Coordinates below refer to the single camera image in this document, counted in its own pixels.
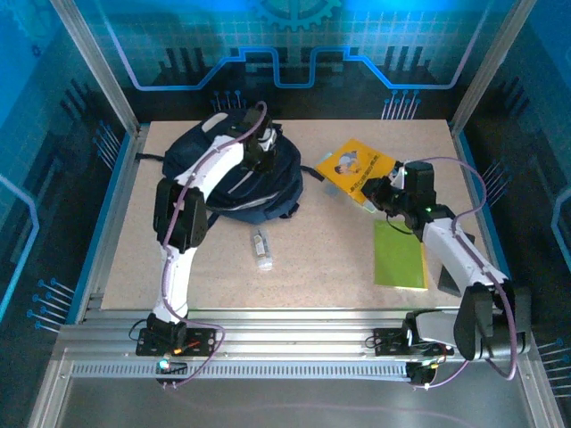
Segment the aluminium table side rail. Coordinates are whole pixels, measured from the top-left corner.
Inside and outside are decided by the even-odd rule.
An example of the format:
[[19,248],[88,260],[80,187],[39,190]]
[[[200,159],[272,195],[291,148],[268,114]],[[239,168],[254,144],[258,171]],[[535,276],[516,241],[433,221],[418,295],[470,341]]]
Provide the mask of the aluminium table side rail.
[[[456,149],[457,157],[473,169],[476,169],[474,152],[469,146],[465,133],[461,131],[457,136],[452,138],[452,141]],[[467,185],[470,207],[475,208],[479,204],[483,195],[482,186],[472,172],[463,166],[461,166],[460,169]],[[481,237],[477,238],[476,242],[484,245],[488,254],[488,260],[490,260],[496,268],[511,279],[512,274],[509,270],[509,264],[505,257],[505,252],[502,248],[501,240],[498,235],[496,225],[494,224],[489,204],[486,203],[483,208],[475,214],[466,215],[461,220],[462,225],[465,225],[469,218],[474,219],[478,224]]]
[[135,141],[123,161],[120,181],[112,197],[111,209],[103,229],[103,240],[99,244],[97,255],[95,256],[95,264],[88,279],[87,293],[83,298],[76,324],[83,322],[91,295],[94,292],[104,290],[107,285],[128,202],[137,176],[136,155],[144,149],[149,129],[150,125],[144,124],[138,136],[133,136]]

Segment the aluminium front rail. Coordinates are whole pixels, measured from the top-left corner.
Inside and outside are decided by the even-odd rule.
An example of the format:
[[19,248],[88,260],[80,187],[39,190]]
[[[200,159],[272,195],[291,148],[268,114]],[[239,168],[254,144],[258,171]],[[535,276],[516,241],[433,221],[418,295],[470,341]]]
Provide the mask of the aluminium front rail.
[[197,309],[188,314],[196,328],[217,330],[218,358],[346,360],[378,356],[376,330],[405,335],[412,342],[439,342],[458,358],[507,360],[529,348],[529,317],[517,318],[511,336],[506,316],[473,304],[465,309]]

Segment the blue table side strip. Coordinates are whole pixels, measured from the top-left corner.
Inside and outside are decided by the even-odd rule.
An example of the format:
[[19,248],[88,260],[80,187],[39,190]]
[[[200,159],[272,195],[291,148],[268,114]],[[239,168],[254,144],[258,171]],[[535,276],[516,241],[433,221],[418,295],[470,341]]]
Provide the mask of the blue table side strip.
[[132,148],[134,141],[135,138],[133,136],[125,136],[121,144],[121,148],[119,150],[115,166],[113,167],[111,178],[107,185],[105,196],[103,198],[102,206],[99,211],[97,221],[95,223],[95,228],[87,250],[87,255],[83,267],[80,271],[79,280],[77,281],[76,284],[70,308],[68,310],[67,317],[64,321],[64,324],[66,325],[73,325],[76,324],[78,321],[81,304],[83,298],[86,296],[87,293],[88,279],[95,264],[95,256],[97,255],[99,244],[103,240],[103,229],[111,209],[112,197],[120,181],[120,172],[122,169],[122,164],[128,154],[128,151]]

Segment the black pencil case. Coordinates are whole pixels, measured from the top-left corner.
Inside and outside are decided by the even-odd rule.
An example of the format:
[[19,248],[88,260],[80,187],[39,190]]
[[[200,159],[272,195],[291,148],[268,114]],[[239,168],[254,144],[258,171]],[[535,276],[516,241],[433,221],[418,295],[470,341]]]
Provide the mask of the black pencil case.
[[452,278],[449,271],[446,269],[445,265],[442,265],[440,276],[437,283],[437,289],[441,292],[445,292],[451,296],[461,298],[462,292],[456,285],[454,279]]

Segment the small clear supplies bag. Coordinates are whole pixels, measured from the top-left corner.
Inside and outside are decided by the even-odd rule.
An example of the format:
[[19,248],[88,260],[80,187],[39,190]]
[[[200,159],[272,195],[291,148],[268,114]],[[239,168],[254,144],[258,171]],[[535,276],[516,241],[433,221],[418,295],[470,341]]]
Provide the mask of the small clear supplies bag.
[[252,229],[252,250],[258,269],[270,271],[273,268],[273,256],[269,247],[268,235],[263,228],[254,227]]

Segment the black controller box with LED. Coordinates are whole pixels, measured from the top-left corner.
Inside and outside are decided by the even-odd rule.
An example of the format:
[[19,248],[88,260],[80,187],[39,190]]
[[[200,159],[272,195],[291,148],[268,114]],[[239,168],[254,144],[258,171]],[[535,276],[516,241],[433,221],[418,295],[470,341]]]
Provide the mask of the black controller box with LED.
[[424,387],[430,385],[436,378],[439,364],[435,362],[408,362],[406,375],[413,386]]
[[163,358],[157,363],[155,372],[158,375],[186,375],[188,365],[186,362],[171,361]]

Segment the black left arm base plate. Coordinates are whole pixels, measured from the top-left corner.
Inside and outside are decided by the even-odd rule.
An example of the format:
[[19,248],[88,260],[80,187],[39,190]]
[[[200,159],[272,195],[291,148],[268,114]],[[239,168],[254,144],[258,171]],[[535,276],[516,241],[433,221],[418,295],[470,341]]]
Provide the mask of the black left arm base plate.
[[136,354],[145,357],[209,357],[216,345],[215,329],[190,328],[180,344],[155,337],[146,328],[139,332]]

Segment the green notebook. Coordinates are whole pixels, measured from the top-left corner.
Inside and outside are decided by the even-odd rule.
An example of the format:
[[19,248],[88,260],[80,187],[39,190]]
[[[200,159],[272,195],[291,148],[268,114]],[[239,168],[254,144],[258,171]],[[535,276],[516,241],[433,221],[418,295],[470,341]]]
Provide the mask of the green notebook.
[[375,221],[374,284],[415,292],[428,289],[424,245],[402,221]]

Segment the yellow book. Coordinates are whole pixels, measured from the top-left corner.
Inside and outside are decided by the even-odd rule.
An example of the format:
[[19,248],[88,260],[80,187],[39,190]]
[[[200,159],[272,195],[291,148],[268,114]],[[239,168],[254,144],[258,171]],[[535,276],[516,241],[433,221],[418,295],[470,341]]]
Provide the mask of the yellow book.
[[359,205],[366,206],[367,198],[361,188],[371,178],[387,176],[396,162],[395,158],[351,138],[319,162],[316,170]]

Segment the aluminium frame post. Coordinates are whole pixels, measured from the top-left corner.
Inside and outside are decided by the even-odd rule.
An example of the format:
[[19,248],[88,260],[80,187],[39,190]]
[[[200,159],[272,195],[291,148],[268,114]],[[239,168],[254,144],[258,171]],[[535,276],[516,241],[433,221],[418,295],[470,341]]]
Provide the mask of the aluminium frame post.
[[467,125],[536,3],[537,0],[514,0],[452,117],[452,137],[458,137]]
[[49,1],[121,125],[130,136],[138,136],[141,126],[137,117],[74,0]]

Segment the navy blue backpack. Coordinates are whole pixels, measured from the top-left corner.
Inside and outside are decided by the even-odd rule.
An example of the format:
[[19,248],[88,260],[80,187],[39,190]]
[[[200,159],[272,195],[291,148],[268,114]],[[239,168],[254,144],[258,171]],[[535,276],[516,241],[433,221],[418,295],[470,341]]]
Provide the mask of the navy blue backpack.
[[[179,137],[163,155],[139,153],[136,159],[160,162],[162,174],[172,179],[191,167],[210,148],[215,136],[224,134],[245,115],[245,109],[213,113]],[[324,179],[315,169],[302,165],[298,148],[283,135],[280,124],[274,124],[272,129],[276,131],[277,139],[269,170],[232,168],[207,199],[207,210],[211,213],[209,226],[219,217],[251,225],[275,218],[290,218],[299,208],[302,174],[306,172],[319,181]]]

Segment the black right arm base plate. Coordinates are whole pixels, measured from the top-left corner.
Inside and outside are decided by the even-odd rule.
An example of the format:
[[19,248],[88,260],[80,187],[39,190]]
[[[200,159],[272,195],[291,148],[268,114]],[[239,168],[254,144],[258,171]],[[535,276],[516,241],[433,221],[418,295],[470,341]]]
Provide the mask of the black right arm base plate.
[[421,340],[408,327],[375,328],[365,340],[365,346],[372,349],[377,357],[445,357],[454,354],[450,345]]

